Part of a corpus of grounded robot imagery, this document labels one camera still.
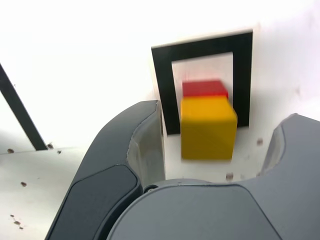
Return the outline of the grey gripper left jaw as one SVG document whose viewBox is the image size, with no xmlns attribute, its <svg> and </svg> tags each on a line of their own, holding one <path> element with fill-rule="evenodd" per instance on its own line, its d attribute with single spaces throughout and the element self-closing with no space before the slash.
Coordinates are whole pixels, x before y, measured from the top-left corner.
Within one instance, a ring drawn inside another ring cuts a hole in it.
<svg viewBox="0 0 320 240">
<path fill-rule="evenodd" d="M 122 212 L 165 179 L 162 108 L 141 101 L 96 135 L 46 235 L 49 240 L 104 240 Z"/>
</svg>

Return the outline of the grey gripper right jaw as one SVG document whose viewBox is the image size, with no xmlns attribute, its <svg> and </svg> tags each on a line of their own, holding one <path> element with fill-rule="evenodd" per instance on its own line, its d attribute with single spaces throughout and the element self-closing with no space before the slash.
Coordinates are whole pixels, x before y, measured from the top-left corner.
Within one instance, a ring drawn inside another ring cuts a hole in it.
<svg viewBox="0 0 320 240">
<path fill-rule="evenodd" d="M 233 184 L 167 185 L 135 200 L 110 240 L 317 240 L 320 123 L 293 114 L 274 130 L 278 163 Z"/>
</svg>

